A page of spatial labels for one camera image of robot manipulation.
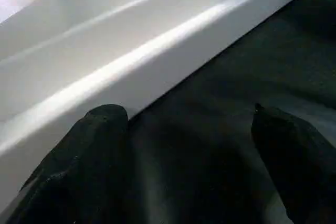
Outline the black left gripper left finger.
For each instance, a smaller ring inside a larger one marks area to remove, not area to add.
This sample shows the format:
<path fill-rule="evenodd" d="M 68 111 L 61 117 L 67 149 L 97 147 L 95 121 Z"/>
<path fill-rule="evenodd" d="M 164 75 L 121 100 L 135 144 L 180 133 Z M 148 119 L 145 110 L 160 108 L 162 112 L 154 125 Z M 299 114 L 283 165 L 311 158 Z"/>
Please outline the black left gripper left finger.
<path fill-rule="evenodd" d="M 1 213 L 1 223 L 111 223 L 111 174 L 118 170 L 128 115 L 96 107 L 77 121 Z"/>

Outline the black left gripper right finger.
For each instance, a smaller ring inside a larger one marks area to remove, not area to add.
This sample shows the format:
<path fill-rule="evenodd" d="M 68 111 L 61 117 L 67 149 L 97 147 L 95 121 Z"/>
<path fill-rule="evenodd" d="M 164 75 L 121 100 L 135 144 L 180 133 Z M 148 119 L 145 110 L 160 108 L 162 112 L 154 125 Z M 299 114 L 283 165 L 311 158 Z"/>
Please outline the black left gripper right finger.
<path fill-rule="evenodd" d="M 308 121 L 257 103 L 255 147 L 293 223 L 335 223 L 335 147 Z"/>

